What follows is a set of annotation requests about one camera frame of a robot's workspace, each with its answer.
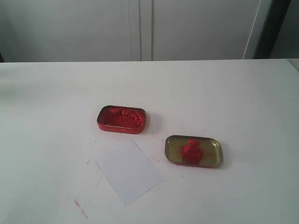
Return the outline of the red plastic stamp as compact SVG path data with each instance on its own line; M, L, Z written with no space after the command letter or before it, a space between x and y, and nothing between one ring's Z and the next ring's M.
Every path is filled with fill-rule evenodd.
M198 165L203 157L203 150L198 140L190 139L187 145L181 147L182 161L192 165Z

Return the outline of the red ink tin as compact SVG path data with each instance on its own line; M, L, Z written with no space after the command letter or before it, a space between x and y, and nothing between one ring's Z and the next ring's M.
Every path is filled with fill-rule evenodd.
M100 130L115 133L140 134L147 114L142 108L107 105L97 117Z

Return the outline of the gold tin lid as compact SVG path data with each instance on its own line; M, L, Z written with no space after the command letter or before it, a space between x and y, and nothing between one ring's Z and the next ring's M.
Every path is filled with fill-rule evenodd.
M192 165L182 161L181 147L187 145L190 139L198 140L203 150L203 157L198 165ZM222 164L222 148L218 141L197 136L172 135L166 139L164 154L167 160L181 166L192 166L200 168L217 168Z

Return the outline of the white paper sheet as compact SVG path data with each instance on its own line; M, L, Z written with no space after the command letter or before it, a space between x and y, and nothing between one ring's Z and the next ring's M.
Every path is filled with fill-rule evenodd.
M95 162L124 206L165 180L134 141L120 141L106 149Z

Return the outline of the white cabinet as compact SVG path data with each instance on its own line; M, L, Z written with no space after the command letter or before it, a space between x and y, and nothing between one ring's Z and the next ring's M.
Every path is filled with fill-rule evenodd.
M251 59L269 0L3 0L5 62Z

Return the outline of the dark post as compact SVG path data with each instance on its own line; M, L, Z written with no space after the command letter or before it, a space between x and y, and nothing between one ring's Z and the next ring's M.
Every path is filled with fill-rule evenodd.
M254 59L299 57L299 0L273 0Z

